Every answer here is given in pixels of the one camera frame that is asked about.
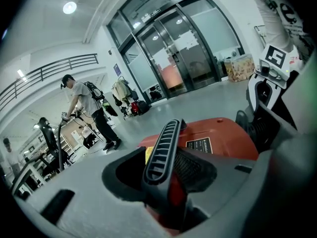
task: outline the black sneaker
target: black sneaker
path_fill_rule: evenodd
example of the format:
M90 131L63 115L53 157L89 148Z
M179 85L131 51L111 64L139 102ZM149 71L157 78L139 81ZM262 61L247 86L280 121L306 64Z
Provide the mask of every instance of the black sneaker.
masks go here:
M114 150L118 149L119 145L121 144L121 139L119 138L117 141L114 142Z
M114 146L114 143L113 143L113 142L107 143L103 150L104 150L104 151L105 151L105 150L108 150L108 149L111 148L112 146Z

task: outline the black pants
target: black pants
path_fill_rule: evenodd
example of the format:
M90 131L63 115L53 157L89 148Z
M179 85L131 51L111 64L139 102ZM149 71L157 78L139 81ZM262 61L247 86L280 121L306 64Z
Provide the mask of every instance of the black pants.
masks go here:
M83 142L84 146L85 146L87 149L89 149L90 147L92 147L92 146L94 145L94 139L95 139L95 138L96 138L96 136L91 133L88 137L86 137L86 138L84 139L84 142Z
M111 141L117 141L119 139L110 125L107 123L102 108L94 112L92 117L96 123L97 129L100 131L101 135L104 136L107 143L110 143Z

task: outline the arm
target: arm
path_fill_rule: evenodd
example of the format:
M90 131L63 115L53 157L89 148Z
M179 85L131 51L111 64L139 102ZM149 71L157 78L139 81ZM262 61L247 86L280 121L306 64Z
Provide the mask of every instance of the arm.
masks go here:
M78 103L78 99L79 99L79 95L75 95L73 100L71 101L69 110L68 110L67 115L66 115L67 119L70 118L71 113L74 111L76 104Z

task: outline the poster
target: poster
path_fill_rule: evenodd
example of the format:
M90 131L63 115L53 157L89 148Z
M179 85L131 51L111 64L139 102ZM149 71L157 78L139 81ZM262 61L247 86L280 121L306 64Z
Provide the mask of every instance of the poster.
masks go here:
M120 76L121 75L121 70L119 69L118 64L115 64L115 66L113 68L114 68L115 73L117 73L117 76Z

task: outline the glass door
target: glass door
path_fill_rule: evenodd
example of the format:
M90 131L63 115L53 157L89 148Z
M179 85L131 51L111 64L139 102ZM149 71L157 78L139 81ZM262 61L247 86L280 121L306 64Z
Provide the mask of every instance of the glass door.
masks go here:
M216 70L205 45L179 9L172 9L159 17L154 26L175 54L175 61L188 88L198 89L217 82Z
M165 86L168 97L187 92L177 65L177 57L166 45L157 29L151 25L139 36L140 43L150 58L157 75Z

